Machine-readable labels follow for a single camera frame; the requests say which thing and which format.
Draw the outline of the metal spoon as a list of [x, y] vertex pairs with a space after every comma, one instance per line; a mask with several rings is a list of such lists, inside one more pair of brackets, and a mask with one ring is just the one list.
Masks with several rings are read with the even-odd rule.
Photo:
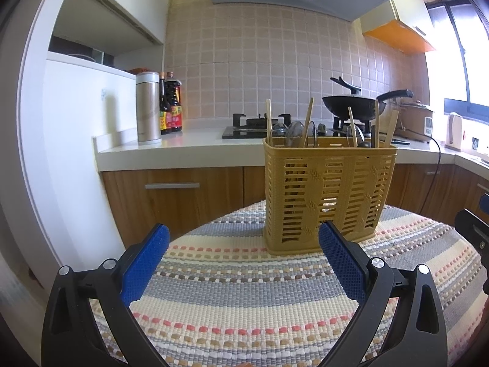
[[285, 131], [285, 147], [303, 147], [304, 124], [301, 121], [292, 122]]

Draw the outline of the wooden chopstick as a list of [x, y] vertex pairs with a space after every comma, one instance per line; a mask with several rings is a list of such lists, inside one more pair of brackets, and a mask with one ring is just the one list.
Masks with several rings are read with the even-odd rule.
[[314, 98], [311, 97], [309, 100], [309, 104], [307, 107], [307, 114], [304, 122], [304, 127], [303, 127], [303, 134], [302, 134], [302, 140], [301, 140], [301, 147], [306, 147], [307, 145], [307, 130], [311, 121], [311, 116], [312, 116], [312, 108], [314, 104]]
[[267, 144], [273, 146], [273, 123], [272, 123], [272, 109], [271, 98], [267, 98], [265, 101], [266, 107], [266, 121], [267, 121]]

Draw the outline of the yellow plastic utensil basket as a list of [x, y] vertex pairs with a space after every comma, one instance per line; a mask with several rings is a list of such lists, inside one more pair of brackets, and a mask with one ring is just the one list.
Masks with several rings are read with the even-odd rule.
[[375, 234], [395, 168], [396, 147], [351, 147], [320, 137], [315, 147], [264, 142], [266, 249], [274, 255], [318, 252], [318, 229], [335, 224], [349, 241]]

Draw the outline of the striped woven table mat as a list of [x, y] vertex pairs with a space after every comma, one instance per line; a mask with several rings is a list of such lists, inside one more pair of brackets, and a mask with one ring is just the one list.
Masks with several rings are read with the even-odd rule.
[[[314, 366], [357, 308], [324, 254], [275, 256], [265, 248], [265, 204], [238, 209], [172, 241], [130, 306], [163, 359], [179, 366]], [[429, 266], [447, 327], [447, 361], [485, 320], [486, 269], [452, 226], [384, 207], [370, 257]]]

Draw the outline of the white electric kettle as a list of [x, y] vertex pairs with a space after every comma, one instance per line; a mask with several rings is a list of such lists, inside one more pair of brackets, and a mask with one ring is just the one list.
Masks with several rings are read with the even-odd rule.
[[445, 146], [455, 150], [462, 150], [463, 128], [462, 128], [462, 116], [452, 112], [448, 116], [447, 120], [447, 133]]

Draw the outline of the rice cooker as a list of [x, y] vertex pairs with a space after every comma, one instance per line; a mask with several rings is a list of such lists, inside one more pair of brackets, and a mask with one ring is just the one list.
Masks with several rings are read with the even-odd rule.
[[397, 110], [395, 135], [429, 143], [433, 135], [433, 110], [420, 101], [401, 103]]

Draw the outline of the steel thermos flask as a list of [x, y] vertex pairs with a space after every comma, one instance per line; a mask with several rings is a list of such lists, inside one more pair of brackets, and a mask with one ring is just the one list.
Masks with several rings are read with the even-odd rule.
[[155, 142], [160, 138], [159, 74], [146, 71], [136, 76], [136, 116], [138, 142]]

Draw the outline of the dark soy sauce bottle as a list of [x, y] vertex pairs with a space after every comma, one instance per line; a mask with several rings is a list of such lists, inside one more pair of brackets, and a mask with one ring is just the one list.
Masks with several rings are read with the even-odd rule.
[[172, 131], [172, 115], [171, 115], [170, 104], [167, 102], [165, 97], [165, 79], [164, 79], [163, 72], [159, 73], [159, 91], [160, 91], [160, 103], [159, 103], [160, 134], [165, 135], [171, 133]]

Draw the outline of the white refrigerator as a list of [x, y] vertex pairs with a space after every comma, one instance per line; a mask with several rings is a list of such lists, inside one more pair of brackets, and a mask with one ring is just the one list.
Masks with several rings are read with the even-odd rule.
[[43, 235], [56, 266], [94, 269], [124, 251], [95, 155], [136, 138], [135, 77], [49, 52], [39, 102], [26, 164]]

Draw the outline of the large soy sauce bottle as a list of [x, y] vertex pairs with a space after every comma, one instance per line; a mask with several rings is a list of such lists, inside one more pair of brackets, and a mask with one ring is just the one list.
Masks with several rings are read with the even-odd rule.
[[165, 96], [171, 108], [172, 131], [180, 132], [182, 130], [182, 82], [174, 77], [172, 71], [168, 71], [165, 77]]

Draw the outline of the orange wall cabinet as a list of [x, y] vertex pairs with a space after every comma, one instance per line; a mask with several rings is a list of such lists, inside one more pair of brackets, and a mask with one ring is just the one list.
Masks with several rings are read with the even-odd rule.
[[361, 17], [361, 30], [364, 36], [384, 42], [405, 55], [434, 50], [433, 25], [421, 2], [384, 2]]

